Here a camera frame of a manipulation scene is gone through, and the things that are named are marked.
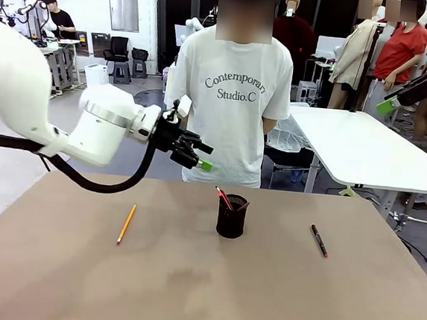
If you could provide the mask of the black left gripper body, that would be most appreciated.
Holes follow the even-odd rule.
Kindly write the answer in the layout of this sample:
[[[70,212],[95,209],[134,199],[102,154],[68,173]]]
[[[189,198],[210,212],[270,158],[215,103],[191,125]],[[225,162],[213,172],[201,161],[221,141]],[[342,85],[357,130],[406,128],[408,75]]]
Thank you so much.
[[[182,134],[181,122],[182,120],[179,117],[175,117],[174,121],[168,121],[164,116],[159,117],[151,137],[151,156],[154,155],[156,150],[164,153],[171,151],[171,159],[181,161],[178,143]]]

